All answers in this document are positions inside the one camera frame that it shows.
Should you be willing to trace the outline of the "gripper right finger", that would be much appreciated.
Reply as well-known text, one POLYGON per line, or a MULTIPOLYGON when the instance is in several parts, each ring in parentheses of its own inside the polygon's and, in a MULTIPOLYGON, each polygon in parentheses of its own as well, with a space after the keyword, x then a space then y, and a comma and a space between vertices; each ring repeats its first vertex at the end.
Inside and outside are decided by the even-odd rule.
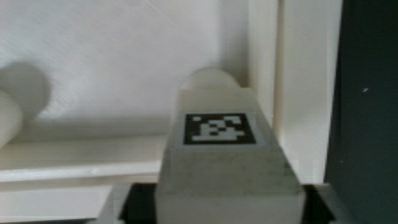
POLYGON ((328 184, 305 184, 305 203, 300 224, 353 224, 346 206, 328 184))

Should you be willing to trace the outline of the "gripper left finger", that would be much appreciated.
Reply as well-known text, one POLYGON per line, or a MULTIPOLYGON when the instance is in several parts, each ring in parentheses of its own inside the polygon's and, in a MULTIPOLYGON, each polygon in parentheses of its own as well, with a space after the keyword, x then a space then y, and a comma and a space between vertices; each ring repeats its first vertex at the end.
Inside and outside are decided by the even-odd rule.
POLYGON ((111 190, 102 224, 156 224, 152 183, 118 184, 111 190))

